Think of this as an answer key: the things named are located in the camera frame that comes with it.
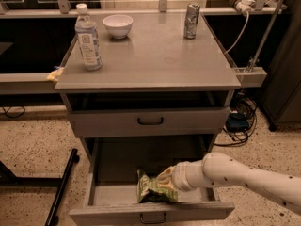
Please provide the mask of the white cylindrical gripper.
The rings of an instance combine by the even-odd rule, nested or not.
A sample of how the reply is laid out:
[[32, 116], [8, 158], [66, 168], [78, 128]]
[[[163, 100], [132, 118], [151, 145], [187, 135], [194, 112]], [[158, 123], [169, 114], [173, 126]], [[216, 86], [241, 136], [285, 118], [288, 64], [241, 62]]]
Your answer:
[[199, 187], [209, 187], [210, 180], [204, 175], [202, 161], [181, 162], [170, 166], [157, 176], [159, 184], [172, 184], [176, 189], [188, 192]]

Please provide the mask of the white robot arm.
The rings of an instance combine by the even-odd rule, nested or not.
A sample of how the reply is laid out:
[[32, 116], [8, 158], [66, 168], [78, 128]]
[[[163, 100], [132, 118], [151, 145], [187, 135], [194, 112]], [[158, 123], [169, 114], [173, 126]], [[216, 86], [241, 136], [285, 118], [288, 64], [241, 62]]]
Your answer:
[[182, 192], [200, 187], [242, 186], [301, 215], [301, 178], [256, 169], [223, 153], [207, 153], [202, 160], [180, 162], [157, 176], [158, 185]]

